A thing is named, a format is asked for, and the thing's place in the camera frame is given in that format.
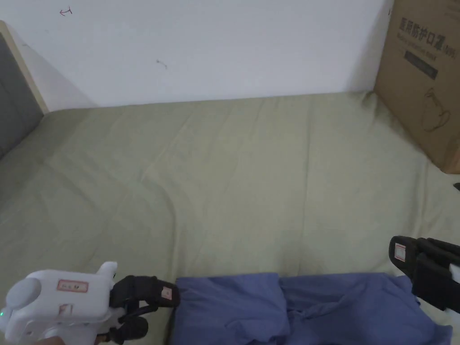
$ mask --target robotic arm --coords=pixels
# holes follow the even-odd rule
[[[29,274],[10,289],[0,311],[5,339],[17,344],[58,336],[66,345],[93,345],[104,334],[123,344],[147,334],[149,326],[141,315],[179,305],[174,284],[154,276],[127,276],[114,283],[116,269],[116,262],[106,262],[96,274]],[[147,306],[139,307],[140,301]]]
[[[460,247],[432,238],[395,236],[391,262],[412,281],[412,293],[460,324]]]

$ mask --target blue cloth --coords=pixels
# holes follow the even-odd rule
[[[405,277],[180,278],[172,345],[449,345]]]

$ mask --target white wall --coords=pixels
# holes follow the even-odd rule
[[[0,0],[0,19],[54,110],[370,90],[391,3]]]

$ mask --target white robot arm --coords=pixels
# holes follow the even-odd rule
[[[180,302],[175,285],[156,277],[113,278],[116,262],[96,274],[42,270],[16,283],[0,311],[0,330],[8,342],[30,343],[54,336],[66,345],[93,345],[98,334],[118,344],[148,331],[141,314]],[[145,300],[147,307],[139,307]]]

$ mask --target cardboard box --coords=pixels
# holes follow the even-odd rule
[[[460,0],[395,0],[374,90],[434,164],[460,173]]]

